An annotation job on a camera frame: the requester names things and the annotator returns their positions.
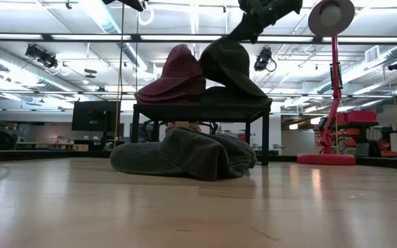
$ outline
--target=wooden floor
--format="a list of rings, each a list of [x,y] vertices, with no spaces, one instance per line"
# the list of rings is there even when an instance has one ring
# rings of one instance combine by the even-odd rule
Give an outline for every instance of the wooden floor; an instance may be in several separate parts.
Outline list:
[[[0,247],[397,247],[397,169],[271,163],[213,183],[108,159],[0,163]]]

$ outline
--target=red round base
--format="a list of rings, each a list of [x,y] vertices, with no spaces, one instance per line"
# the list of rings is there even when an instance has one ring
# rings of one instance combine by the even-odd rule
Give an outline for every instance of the red round base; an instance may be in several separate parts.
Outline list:
[[[353,155],[299,154],[296,162],[309,165],[356,165],[356,158]]]

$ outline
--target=black screen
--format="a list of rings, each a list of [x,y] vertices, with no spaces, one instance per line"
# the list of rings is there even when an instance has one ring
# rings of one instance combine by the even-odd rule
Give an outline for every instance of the black screen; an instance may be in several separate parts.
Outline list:
[[[86,101],[74,103],[73,131],[108,131],[116,128],[116,102]]]

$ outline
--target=table leg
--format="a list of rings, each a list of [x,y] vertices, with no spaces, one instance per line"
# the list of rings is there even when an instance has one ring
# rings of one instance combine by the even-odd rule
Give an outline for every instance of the table leg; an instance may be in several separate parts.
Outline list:
[[[140,112],[137,110],[133,111],[132,115],[132,126],[131,126],[131,143],[137,143],[139,141],[139,117]]]
[[[154,124],[152,126],[152,132],[151,132],[151,141],[152,142],[158,142],[159,141],[159,121],[154,121]]]
[[[246,122],[245,135],[246,135],[245,140],[250,145],[251,144],[251,123],[249,123],[249,122]]]
[[[269,165],[269,113],[263,115],[261,165]]]

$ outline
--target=red stand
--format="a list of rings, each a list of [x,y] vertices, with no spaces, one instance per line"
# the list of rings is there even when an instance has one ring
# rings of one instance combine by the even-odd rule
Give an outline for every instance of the red stand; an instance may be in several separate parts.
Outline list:
[[[324,126],[323,133],[321,134],[321,145],[323,145],[323,154],[299,154],[297,157],[298,163],[317,164],[317,165],[355,165],[356,158],[353,155],[332,155],[332,140],[330,134],[332,132],[331,126],[338,106],[341,101],[341,88],[339,85],[339,61],[338,61],[338,36],[332,37],[332,61],[333,61],[333,97],[334,102],[330,109],[327,122]]]

